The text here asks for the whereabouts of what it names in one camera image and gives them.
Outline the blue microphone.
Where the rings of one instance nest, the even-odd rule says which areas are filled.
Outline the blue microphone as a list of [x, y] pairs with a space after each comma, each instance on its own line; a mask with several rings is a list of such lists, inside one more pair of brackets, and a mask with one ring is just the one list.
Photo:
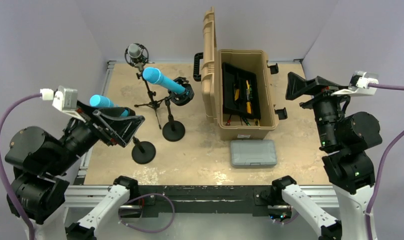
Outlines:
[[129, 116], [129, 111], [126, 109], [122, 112], [120, 112], [120, 109], [112, 110], [112, 108], [118, 108], [119, 106], [114, 104], [109, 98], [102, 95], [93, 95], [89, 100], [89, 104], [91, 107], [98, 109], [97, 113], [99, 116], [107, 118], [125, 118]]
[[176, 94], [182, 94], [186, 91], [185, 87], [166, 77], [158, 68], [155, 67], [147, 67], [143, 71], [142, 77], [147, 82], [162, 86]]

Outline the round base clip stand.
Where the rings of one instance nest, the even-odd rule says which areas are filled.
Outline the round base clip stand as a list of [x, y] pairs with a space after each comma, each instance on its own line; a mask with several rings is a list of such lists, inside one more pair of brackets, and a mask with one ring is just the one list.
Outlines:
[[123, 127], [121, 130], [121, 138], [124, 142], [130, 142], [134, 144], [131, 155], [132, 159], [140, 164], [148, 164], [150, 163], [155, 155], [156, 148], [155, 146], [148, 141], [140, 141], [136, 136], [136, 132], [139, 130], [141, 125], [145, 122], [145, 117], [142, 115], [128, 116], [122, 117]]

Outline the round base shock mount stand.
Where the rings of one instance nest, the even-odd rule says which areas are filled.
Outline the round base shock mount stand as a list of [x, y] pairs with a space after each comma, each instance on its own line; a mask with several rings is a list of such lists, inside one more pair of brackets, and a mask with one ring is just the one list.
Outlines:
[[177, 117], [180, 116], [179, 108], [190, 103], [194, 98], [194, 90], [185, 77], [177, 77], [173, 80], [175, 83], [184, 87], [184, 93], [174, 93], [172, 90], [167, 90], [168, 95], [164, 98], [164, 103], [167, 107], [167, 122], [162, 127], [162, 135], [169, 142], [177, 142], [186, 134], [185, 125]]

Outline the tan tool case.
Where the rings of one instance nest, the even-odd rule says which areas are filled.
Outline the tan tool case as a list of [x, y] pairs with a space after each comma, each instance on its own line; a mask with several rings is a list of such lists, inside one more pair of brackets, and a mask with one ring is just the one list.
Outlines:
[[262, 140], [286, 119], [286, 109], [275, 108], [270, 86], [277, 71], [262, 50], [218, 49], [215, 9], [205, 12], [193, 78], [201, 83], [206, 119], [221, 140]]

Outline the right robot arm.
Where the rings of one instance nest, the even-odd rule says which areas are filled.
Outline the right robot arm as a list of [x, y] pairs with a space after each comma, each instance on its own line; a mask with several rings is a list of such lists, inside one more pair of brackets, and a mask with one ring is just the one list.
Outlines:
[[340, 218], [335, 218], [308, 197], [296, 181], [284, 176], [272, 182], [271, 205], [287, 204], [311, 226], [320, 240], [374, 240], [375, 228], [368, 207], [376, 186], [374, 165], [366, 150], [382, 143], [379, 121], [360, 111], [346, 115], [354, 96], [372, 96], [378, 75], [365, 71], [353, 74], [347, 86], [323, 77], [306, 80], [288, 73], [286, 99], [309, 95], [301, 108], [313, 110], [320, 139], [324, 169], [335, 191]]

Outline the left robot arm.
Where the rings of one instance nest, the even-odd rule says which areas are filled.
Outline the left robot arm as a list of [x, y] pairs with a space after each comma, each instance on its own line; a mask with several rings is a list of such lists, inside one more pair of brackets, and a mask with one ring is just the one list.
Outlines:
[[37, 126], [17, 132], [5, 155], [12, 165], [14, 180], [4, 180], [9, 208], [22, 220], [30, 240], [95, 240], [101, 228], [123, 204], [139, 198], [138, 182], [126, 176], [114, 180], [107, 196], [90, 213], [65, 226], [67, 170], [97, 142], [126, 147], [145, 118], [127, 107], [92, 107], [78, 100], [53, 100], [71, 119], [61, 138]]

